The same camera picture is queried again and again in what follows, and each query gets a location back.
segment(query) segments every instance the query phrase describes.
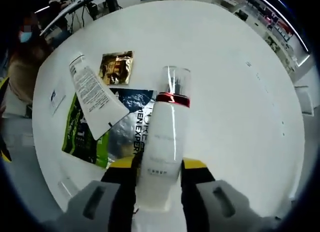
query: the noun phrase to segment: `white table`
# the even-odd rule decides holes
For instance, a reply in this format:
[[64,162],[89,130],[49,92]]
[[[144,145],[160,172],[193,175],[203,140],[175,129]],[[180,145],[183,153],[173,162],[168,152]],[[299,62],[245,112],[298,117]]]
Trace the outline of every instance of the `white table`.
[[[294,86],[269,46],[245,22],[213,4],[157,1],[119,10],[80,29],[41,66],[33,99],[33,133],[47,185],[63,210],[69,197],[104,170],[61,151],[74,95],[69,63],[77,52],[98,72],[102,54],[134,50],[129,88],[157,89],[163,66],[191,70],[185,156],[246,195],[261,216],[294,192],[302,169],[304,125]],[[54,116],[50,95],[63,77],[67,97]]]

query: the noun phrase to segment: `white tube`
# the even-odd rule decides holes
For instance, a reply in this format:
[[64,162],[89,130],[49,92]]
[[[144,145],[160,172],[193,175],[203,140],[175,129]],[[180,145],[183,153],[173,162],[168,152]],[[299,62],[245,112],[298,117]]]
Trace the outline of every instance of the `white tube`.
[[179,176],[189,120],[190,71],[172,66],[164,70],[166,88],[153,107],[136,187],[137,205],[148,211],[170,208],[170,191]]
[[129,110],[91,70],[84,55],[75,58],[69,68],[84,119],[97,140]]

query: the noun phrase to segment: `label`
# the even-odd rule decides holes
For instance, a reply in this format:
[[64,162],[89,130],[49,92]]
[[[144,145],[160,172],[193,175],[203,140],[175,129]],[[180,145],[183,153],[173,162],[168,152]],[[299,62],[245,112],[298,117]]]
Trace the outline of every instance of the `label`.
[[154,169],[148,168],[147,171],[150,175],[166,176],[168,174],[166,170],[154,170]]
[[103,108],[109,101],[94,72],[86,66],[80,70],[73,65],[70,69],[75,89],[89,112]]
[[140,109],[136,114],[136,124],[134,131],[134,154],[143,153],[145,151],[145,144],[148,137],[149,121],[152,115],[152,107],[146,107]]
[[65,94],[66,94],[65,84],[64,84],[63,78],[60,78],[56,87],[52,91],[51,97],[50,97],[50,110],[52,115],[54,115],[57,108],[60,106],[61,102],[65,98]]

